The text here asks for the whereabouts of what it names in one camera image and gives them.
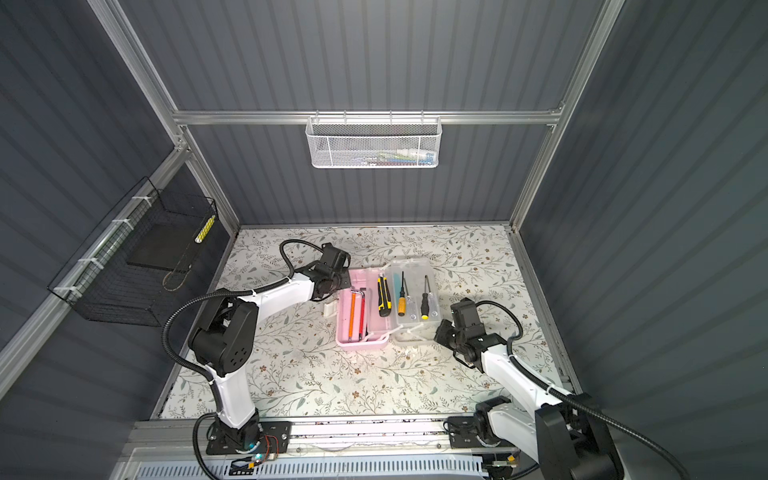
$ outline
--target black cable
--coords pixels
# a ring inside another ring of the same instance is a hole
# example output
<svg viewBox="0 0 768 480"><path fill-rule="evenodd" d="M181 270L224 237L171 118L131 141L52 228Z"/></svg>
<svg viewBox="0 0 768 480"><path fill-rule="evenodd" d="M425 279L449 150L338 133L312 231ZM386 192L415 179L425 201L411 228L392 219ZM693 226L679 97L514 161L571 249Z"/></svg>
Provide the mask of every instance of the black cable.
<svg viewBox="0 0 768 480"><path fill-rule="evenodd" d="M221 480L221 478L218 478L211 470L209 470L208 466L205 465L205 462L203 462L203 456L200 454L200 445L197 443L197 432L200 430L200 424L203 420L214 418L217 415L218 414L215 412L204 413L197 417L197 420L192 427L192 449L194 450L194 458L197 460L197 464L200 466L200 469L203 470L205 476L210 478L210 480Z"/></svg>
<svg viewBox="0 0 768 480"><path fill-rule="evenodd" d="M256 293L266 292L267 290L272 290L273 288L277 288L280 285L284 285L285 283L288 283L288 280L290 280L293 277L293 274L295 271L293 268L293 263L291 263L290 259L288 258L285 252L285 246L291 243L301 243L303 245L312 247L315 250L318 250L320 252L323 251L322 248L318 247L314 243L307 242L306 240L299 240L299 239L285 240L280 244L280 256L283 257L283 260L285 260L285 263L288 266L288 274L284 278L277 280L274 283L270 283L269 285L260 286L252 290L241 290L237 292L212 292L212 293L206 293L205 295L199 296L198 298L193 298L192 300L186 302L184 305L179 307L179 309L176 310L174 314L168 318L168 320L165 322L165 325L163 325L163 330L160 334L160 341L163 344L163 350L165 350L165 353L174 362L178 363L184 368L192 370L193 372L200 373L203 377L205 377L205 379L208 381L208 384L210 385L211 392L213 392L214 394L214 401L216 402L217 412L220 412L223 406L221 403L221 395L219 393L219 389L217 389L216 386L214 385L214 376L211 375L211 373L205 368L203 368L202 366L196 365L182 358L178 353L176 353L176 351L170 345L170 340L169 340L170 328L173 326L174 321L176 320L176 317L178 316L178 314L181 313L182 310L188 308L191 305L194 305L195 303L204 302L205 300L210 300L213 298L253 295ZM210 480L220 480L220 479L216 475L214 475L214 473L211 470L209 470L208 467L203 462L203 457L200 454L200 446L197 444L197 432L200 429L200 424L202 423L202 421L207 418L216 417L218 415L217 412L210 412L210 413L205 413L201 415L200 418L198 418L197 421L195 422L194 427L192 428L192 448L194 450L195 459L197 460L197 464L203 470L203 473L205 473L205 475L208 478L210 478Z"/></svg>
<svg viewBox="0 0 768 480"><path fill-rule="evenodd" d="M451 427L453 427L454 429L457 429L457 430L467 429L467 432L471 432L471 433L477 433L478 432L478 428L477 428L476 425L472 425L472 426L470 426L470 425L459 425L458 423L450 422L449 420L443 420L443 422L442 422L442 429L445 430L445 433L450 433L451 432L450 430L448 430L445 427L446 425L450 425Z"/></svg>
<svg viewBox="0 0 768 480"><path fill-rule="evenodd" d="M283 241L280 244L280 256L283 258L283 260L285 261L286 265L288 266L288 275L286 276L287 278L293 278L293 272L294 272L293 264L291 263L290 258L288 258L288 256L286 255L286 251L285 251L285 246L286 245L290 245L291 243L301 243L302 245L307 245L308 247L312 247L313 249L315 249L315 250L317 250L319 252L323 251L322 248L320 248L317 245L315 245L314 243L310 243L310 242L308 242L306 240L301 240L301 239L298 239L298 238L291 238L291 239Z"/></svg>
<svg viewBox="0 0 768 480"><path fill-rule="evenodd" d="M511 346L512 346L512 338L507 340L507 354L509 354L509 361L511 362L512 365L515 366L516 369L520 371L520 373L525 375L526 378L531 380L533 383L535 383L537 386L541 387L542 389L547 390L547 393L554 396L556 399L560 400L561 402L573 407L574 409L577 409L579 412L586 413L591 417L594 417L602 422L605 422L607 425L612 426L619 432L622 432L625 435L628 435L633 439L637 440L638 442L642 443L643 445L647 446L649 449L656 452L661 458L666 460L667 463L672 465L672 468L674 468L677 471L677 474L680 476L680 478L682 478L683 480L690 479L690 474L688 473L688 470L685 468L685 466L682 463L680 463L680 460L675 458L674 455L669 453L664 447L662 447L658 443L649 439L647 436L643 435L637 430L634 430L626 426L625 424L612 419L608 415L605 415L603 412L599 412L598 410L591 409L588 406L584 405L583 403L577 400L573 400L570 396L567 396L555 389L550 389L549 384L547 384L545 381L538 378L536 375L531 373L530 370L526 369L520 362L518 362L518 360L512 355Z"/></svg>
<svg viewBox="0 0 768 480"><path fill-rule="evenodd" d="M475 306L481 306L481 305L493 305L504 310L504 313L509 315L509 317L512 318L512 321L515 322L515 325L518 327L518 334L515 336L511 336L509 338L513 340L520 340L521 338L523 338L523 325L520 323L520 320L518 320L518 317L516 317L515 314L512 313L512 311L509 308L501 305L500 303L496 303L493 300L481 300L475 304Z"/></svg>
<svg viewBox="0 0 768 480"><path fill-rule="evenodd" d="M523 478L526 475L535 472L536 470L538 470L538 463L525 467L523 470L519 472L514 472L514 474L511 477L507 478L507 480L517 480L518 478Z"/></svg>

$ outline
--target screwdriver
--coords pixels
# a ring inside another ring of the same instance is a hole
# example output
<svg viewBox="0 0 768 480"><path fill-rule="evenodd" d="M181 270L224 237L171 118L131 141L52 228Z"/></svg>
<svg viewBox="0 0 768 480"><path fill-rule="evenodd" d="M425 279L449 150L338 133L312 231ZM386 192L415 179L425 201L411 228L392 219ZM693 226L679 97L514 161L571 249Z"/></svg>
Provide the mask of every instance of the screwdriver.
<svg viewBox="0 0 768 480"><path fill-rule="evenodd" d="M400 274L400 300L397 302L397 314L404 316L406 314L406 273Z"/></svg>
<svg viewBox="0 0 768 480"><path fill-rule="evenodd" d="M422 294L422 320L429 320L429 277L424 276L424 293Z"/></svg>

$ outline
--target black screwdriver handle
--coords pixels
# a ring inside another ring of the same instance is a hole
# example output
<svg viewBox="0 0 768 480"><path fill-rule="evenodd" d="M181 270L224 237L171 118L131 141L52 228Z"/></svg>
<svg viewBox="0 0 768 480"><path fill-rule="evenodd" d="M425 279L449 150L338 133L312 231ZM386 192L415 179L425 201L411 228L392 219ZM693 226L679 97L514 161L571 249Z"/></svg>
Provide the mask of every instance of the black screwdriver handle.
<svg viewBox="0 0 768 480"><path fill-rule="evenodd" d="M429 294L422 293L422 320L429 320Z"/></svg>

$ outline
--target black wire basket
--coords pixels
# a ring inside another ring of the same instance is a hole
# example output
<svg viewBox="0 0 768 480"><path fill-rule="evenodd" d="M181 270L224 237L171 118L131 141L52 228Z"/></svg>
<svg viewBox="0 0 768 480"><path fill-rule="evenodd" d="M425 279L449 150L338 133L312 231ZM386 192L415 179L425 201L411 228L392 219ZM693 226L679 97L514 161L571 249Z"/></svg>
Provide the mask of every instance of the black wire basket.
<svg viewBox="0 0 768 480"><path fill-rule="evenodd" d="M96 251L48 286L85 319L159 326L180 305L216 203L201 195L152 190Z"/></svg>

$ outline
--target pink toolbox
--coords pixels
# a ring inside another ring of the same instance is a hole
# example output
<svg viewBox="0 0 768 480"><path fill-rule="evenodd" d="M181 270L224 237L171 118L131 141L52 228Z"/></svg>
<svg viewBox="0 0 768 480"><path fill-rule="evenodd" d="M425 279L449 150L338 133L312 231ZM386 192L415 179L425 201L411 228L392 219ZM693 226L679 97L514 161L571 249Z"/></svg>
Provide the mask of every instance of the pink toolbox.
<svg viewBox="0 0 768 480"><path fill-rule="evenodd" d="M376 281L379 274L383 272L383 268L349 270L352 288L339 292L339 306L336 314L336 343L342 349L350 352L382 349L389 341L389 334L400 329L398 326L394 329L391 328L388 316L379 316L379 295L376 290ZM394 295L393 282L390 279L388 281L389 292ZM350 318L352 319L351 330L349 328Z"/></svg>

